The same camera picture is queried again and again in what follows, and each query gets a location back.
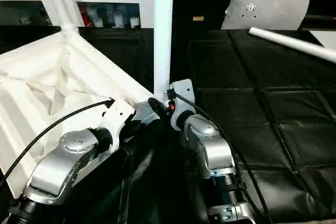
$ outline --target white pipe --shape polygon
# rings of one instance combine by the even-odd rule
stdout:
[[[154,95],[169,89],[173,0],[154,0]]]
[[[336,51],[328,48],[324,48],[313,43],[305,42],[300,39],[294,39],[285,35],[280,35],[273,33],[271,31],[262,30],[259,28],[252,27],[249,31],[250,34],[257,37],[268,39],[275,43],[279,43],[286,47],[290,47],[302,52],[306,52],[310,55],[317,56],[319,58],[336,63]]]
[[[63,0],[53,0],[55,9],[59,15],[61,21],[61,29],[62,31],[68,33],[72,31],[77,31],[78,28],[72,22],[68,10],[64,4]]]

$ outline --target white fabric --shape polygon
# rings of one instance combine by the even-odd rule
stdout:
[[[297,30],[310,0],[231,0],[222,29]]]

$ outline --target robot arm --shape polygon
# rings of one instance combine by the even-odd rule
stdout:
[[[255,224],[249,203],[244,201],[242,189],[245,184],[237,179],[229,144],[211,121],[196,114],[191,105],[174,96],[174,93],[180,94],[194,103],[191,80],[173,82],[170,88],[174,90],[169,95],[172,113],[170,124],[175,130],[184,133],[190,148],[198,157],[198,170],[204,185],[202,193],[209,221],[224,223],[246,219]],[[149,101],[155,112],[160,108],[158,102]]]
[[[35,167],[23,194],[10,207],[8,224],[63,223],[62,205],[72,187],[120,145],[119,135],[134,108],[115,100],[97,129],[64,134]]]

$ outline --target black cable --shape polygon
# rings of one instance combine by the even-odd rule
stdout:
[[[232,142],[230,141],[230,139],[227,137],[227,135],[225,134],[224,130],[222,129],[222,127],[208,114],[206,113],[202,108],[200,108],[199,106],[195,105],[194,103],[192,103],[191,101],[189,101],[188,99],[185,99],[183,96],[177,94],[175,91],[174,91],[174,95],[177,97],[177,98],[180,98],[182,101],[188,103],[189,105],[191,105],[192,107],[194,107],[196,110],[198,110],[199,112],[201,112],[203,114],[203,116],[205,116],[208,120],[210,120],[211,122],[213,122],[213,124],[218,128],[219,130],[219,133],[220,135],[227,141],[229,147],[231,150],[233,150],[233,152],[235,152],[238,157],[240,158],[240,160],[242,161],[243,165],[245,166],[245,169],[249,175],[249,177],[251,178],[252,180],[252,183],[253,183],[253,186],[258,194],[258,197],[259,197],[259,200],[260,200],[260,203],[263,207],[263,210],[264,210],[264,213],[265,213],[265,216],[266,218],[268,219],[268,222],[270,224],[273,224],[273,221],[272,221],[272,218],[269,214],[269,210],[268,210],[268,207],[266,205],[266,202],[265,202],[265,199],[263,197],[263,194],[261,193],[260,191],[260,188],[258,186],[258,183],[256,181],[256,178],[254,177],[251,169],[249,168],[245,158],[242,156],[242,154],[240,153],[240,151],[234,147],[234,145],[232,144]],[[239,169],[239,166],[238,166],[238,163],[236,161],[236,158],[235,158],[235,155],[232,156],[233,157],[233,160],[236,164],[235,168],[236,168],[236,173],[237,173],[237,176],[238,178],[241,180],[241,172],[240,172],[240,169]]]
[[[41,138],[43,137],[48,131],[50,131],[52,128],[63,122],[64,120],[84,111],[88,110],[100,105],[106,105],[108,108],[111,107],[113,104],[114,100],[107,100],[107,101],[102,101],[102,102],[97,102],[88,106],[85,106],[84,108],[81,108],[79,110],[73,111],[68,115],[63,116],[61,119],[57,120],[56,122],[52,123],[49,127],[47,127],[45,130],[43,130],[36,138],[34,138],[28,145],[27,147],[21,152],[21,154],[17,157],[17,159],[13,162],[13,164],[10,166],[4,177],[1,179],[0,182],[0,192],[2,191],[3,187],[6,185],[6,179],[9,177],[11,172],[14,170],[14,168],[17,166],[17,164],[21,161],[21,159],[26,155],[26,153],[32,148],[32,146]]]
[[[243,189],[243,194],[244,194],[245,198],[247,199],[247,201],[248,201],[248,202],[250,203],[250,205],[252,206],[254,212],[256,212],[257,215],[258,215],[261,219],[263,219],[264,216],[261,214],[259,208],[256,206],[256,204],[254,203],[254,201],[252,200],[250,194],[248,194],[248,192],[247,192],[246,189]]]

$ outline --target metal bracket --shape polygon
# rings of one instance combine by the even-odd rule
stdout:
[[[125,125],[125,121],[134,114],[135,109],[122,99],[117,99],[104,114],[100,127],[107,128],[112,135],[113,144],[109,152],[113,153],[119,148],[119,133]]]
[[[240,202],[231,205],[223,205],[210,207],[208,210],[209,216],[220,218],[220,223],[249,220],[252,224],[256,224],[249,203]]]
[[[175,81],[170,84],[170,89],[174,89],[175,92],[185,99],[195,102],[195,95],[193,90],[193,85],[190,79]],[[186,110],[190,110],[195,113],[195,109],[189,104],[185,103],[179,98],[175,99],[175,111],[171,117],[171,126],[176,131],[181,131],[181,129],[176,125],[177,118]]]

